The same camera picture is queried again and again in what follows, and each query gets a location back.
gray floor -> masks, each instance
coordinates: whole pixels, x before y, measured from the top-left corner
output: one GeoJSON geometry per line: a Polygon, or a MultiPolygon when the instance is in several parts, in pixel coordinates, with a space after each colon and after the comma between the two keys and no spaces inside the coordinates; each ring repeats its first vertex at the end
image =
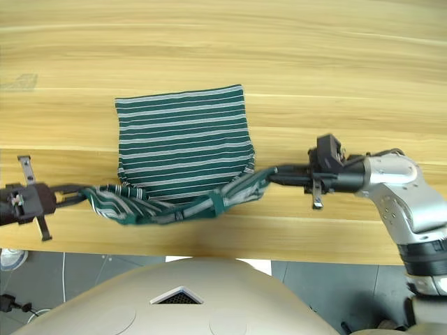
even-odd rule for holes
{"type": "MultiPolygon", "coordinates": [[[[67,253],[66,298],[128,270],[163,261],[163,257],[67,253]]],[[[63,301],[61,271],[61,253],[31,253],[19,269],[0,272],[0,293],[15,295],[19,303],[32,302],[37,309],[54,308],[63,301]]],[[[341,321],[352,330],[374,327],[382,318],[404,324],[402,305],[409,292],[403,267],[272,262],[272,273],[340,334],[344,334],[341,321]]],[[[11,334],[29,316],[0,312],[0,335],[11,334]]]]}

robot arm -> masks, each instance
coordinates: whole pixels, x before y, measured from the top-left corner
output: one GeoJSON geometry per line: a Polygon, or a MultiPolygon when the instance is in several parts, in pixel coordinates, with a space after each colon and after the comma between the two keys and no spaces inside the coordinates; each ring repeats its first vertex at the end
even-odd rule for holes
{"type": "Polygon", "coordinates": [[[447,202],[427,185],[418,164],[399,149],[347,159],[332,135],[317,139],[309,165],[284,165],[270,180],[303,186],[312,207],[325,193],[345,192],[376,205],[406,267],[409,288],[419,295],[447,296],[447,202]]]}

vent grille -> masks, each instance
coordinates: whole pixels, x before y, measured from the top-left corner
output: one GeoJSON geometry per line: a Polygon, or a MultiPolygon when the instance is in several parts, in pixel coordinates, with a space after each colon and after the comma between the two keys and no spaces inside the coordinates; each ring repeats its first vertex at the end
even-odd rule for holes
{"type": "Polygon", "coordinates": [[[150,300],[151,305],[157,304],[188,304],[188,305],[201,305],[203,304],[203,299],[201,299],[197,294],[192,292],[190,289],[179,286],[171,291],[167,291],[158,297],[150,300]]]}
{"type": "Polygon", "coordinates": [[[193,305],[199,305],[199,303],[188,296],[185,292],[179,292],[176,295],[173,295],[172,297],[169,297],[167,299],[164,299],[159,302],[159,304],[193,304],[193,305]]]}

striped shirt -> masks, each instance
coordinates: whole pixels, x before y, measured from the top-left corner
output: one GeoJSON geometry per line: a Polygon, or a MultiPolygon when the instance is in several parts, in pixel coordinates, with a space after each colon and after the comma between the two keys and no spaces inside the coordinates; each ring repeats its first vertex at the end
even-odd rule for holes
{"type": "Polygon", "coordinates": [[[241,85],[118,98],[115,105],[123,186],[178,204],[254,171],[241,85]]]}
{"type": "Polygon", "coordinates": [[[241,85],[117,98],[121,186],[86,188],[93,210],[121,224],[210,218],[262,197],[241,85]]]}

wood grain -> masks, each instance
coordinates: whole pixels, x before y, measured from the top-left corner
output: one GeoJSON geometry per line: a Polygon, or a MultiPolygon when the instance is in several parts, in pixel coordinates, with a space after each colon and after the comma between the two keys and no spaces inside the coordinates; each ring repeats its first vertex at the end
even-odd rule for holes
{"type": "MultiPolygon", "coordinates": [[[[447,195],[444,1],[0,0],[0,184],[117,182],[115,97],[243,84],[256,164],[307,160],[332,132],[351,153],[400,147],[447,195]],[[36,78],[34,87],[23,83],[36,78]]],[[[297,188],[215,221],[122,227],[87,204],[36,227],[0,228],[0,246],[399,264],[373,205],[297,188]]]]}

